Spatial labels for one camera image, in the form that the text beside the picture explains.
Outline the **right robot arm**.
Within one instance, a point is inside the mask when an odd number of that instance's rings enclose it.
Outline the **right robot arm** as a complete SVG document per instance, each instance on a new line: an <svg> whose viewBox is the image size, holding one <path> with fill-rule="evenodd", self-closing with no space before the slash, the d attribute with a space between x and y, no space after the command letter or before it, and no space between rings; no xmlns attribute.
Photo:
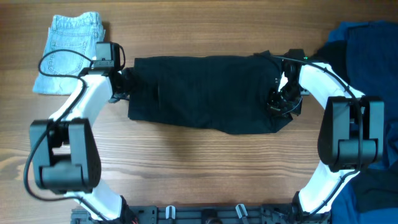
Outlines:
<svg viewBox="0 0 398 224"><path fill-rule="evenodd" d="M324 109L317 141L320 162L294 197L297 219L305 222L328 213L344 186L381 159L384 103L350 87L327 64L311 62L302 49L278 58L287 80L270 95L268 110L277 116L298 114L303 90Z"/></svg>

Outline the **black shorts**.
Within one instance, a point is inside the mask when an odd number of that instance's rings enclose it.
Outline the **black shorts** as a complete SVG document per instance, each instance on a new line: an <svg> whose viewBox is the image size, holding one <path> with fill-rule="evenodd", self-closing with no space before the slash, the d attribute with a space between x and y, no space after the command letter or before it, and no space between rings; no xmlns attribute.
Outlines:
<svg viewBox="0 0 398 224"><path fill-rule="evenodd" d="M281 64L268 51L246 57L137 58L122 72L130 86L128 116L228 134L276 133L293 120L267 109Z"/></svg>

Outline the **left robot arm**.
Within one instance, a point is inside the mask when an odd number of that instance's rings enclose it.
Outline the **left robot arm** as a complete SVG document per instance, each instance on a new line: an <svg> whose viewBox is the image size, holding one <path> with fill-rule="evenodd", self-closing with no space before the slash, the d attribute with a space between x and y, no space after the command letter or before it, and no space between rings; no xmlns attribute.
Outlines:
<svg viewBox="0 0 398 224"><path fill-rule="evenodd" d="M77 86L65 104L49 119L35 120L29 130L29 169L41 190L56 196L53 201L74 199L99 223L137 223L126 200L101 180L101 161L92 124L120 84L113 67L84 68Z"/></svg>

